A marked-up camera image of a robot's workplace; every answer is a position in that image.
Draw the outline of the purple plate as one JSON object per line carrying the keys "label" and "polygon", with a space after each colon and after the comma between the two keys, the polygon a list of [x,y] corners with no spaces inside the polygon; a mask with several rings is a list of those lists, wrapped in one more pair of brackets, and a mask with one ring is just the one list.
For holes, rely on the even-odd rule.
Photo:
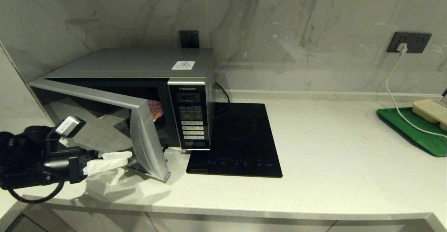
{"label": "purple plate", "polygon": [[163,108],[160,101],[157,100],[147,100],[147,104],[149,106],[152,120],[156,122],[159,118],[163,116]]}

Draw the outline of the silver microwave oven body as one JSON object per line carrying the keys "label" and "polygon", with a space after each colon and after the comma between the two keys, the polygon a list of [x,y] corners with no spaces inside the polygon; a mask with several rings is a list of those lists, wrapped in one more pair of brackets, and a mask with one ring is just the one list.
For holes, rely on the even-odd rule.
{"label": "silver microwave oven body", "polygon": [[216,63],[211,48],[105,48],[39,79],[160,101],[163,145],[210,150]]}

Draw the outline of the black induction cooktop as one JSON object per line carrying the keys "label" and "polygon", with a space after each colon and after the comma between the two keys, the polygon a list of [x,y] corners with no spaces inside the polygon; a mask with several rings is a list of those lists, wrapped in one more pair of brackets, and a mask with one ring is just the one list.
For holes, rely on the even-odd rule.
{"label": "black induction cooktop", "polygon": [[188,174],[282,178],[266,107],[259,103],[221,104],[214,118],[209,151],[192,151]]}

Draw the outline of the beige base cabinet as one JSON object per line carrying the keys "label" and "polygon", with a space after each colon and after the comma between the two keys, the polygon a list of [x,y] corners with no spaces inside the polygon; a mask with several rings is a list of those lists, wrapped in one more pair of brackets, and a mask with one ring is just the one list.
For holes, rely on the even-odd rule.
{"label": "beige base cabinet", "polygon": [[341,221],[29,205],[0,232],[436,232],[423,219]]}

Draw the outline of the beige lunch container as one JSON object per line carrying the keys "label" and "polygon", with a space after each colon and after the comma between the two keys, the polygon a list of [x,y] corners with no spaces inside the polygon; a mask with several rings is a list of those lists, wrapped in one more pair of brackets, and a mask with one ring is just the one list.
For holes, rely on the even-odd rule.
{"label": "beige lunch container", "polygon": [[447,132],[446,104],[432,99],[418,100],[412,102],[412,112]]}

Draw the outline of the green plastic tray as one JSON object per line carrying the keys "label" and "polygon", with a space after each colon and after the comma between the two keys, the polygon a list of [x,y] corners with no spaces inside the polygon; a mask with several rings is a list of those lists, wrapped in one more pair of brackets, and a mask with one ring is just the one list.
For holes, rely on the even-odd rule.
{"label": "green plastic tray", "polygon": [[[420,129],[447,136],[447,132],[440,129],[437,124],[430,123],[413,113],[411,107],[402,107],[399,110],[406,119]],[[380,108],[376,111],[376,115],[378,119],[417,148],[435,157],[447,156],[446,138],[415,129],[398,114],[396,108]]]}

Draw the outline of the small black wall outlet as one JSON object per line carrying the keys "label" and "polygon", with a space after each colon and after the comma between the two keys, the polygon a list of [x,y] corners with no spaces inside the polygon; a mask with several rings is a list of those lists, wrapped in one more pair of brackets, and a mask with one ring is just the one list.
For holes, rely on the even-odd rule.
{"label": "small black wall outlet", "polygon": [[181,48],[199,48],[198,30],[180,30],[179,31]]}

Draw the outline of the wide black wall outlet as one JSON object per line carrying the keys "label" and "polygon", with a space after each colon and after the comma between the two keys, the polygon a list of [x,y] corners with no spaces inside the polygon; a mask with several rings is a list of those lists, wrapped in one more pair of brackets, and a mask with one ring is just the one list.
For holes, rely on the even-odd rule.
{"label": "wide black wall outlet", "polygon": [[426,48],[431,33],[395,32],[386,50],[388,53],[398,53],[398,46],[406,44],[407,53],[422,53]]}

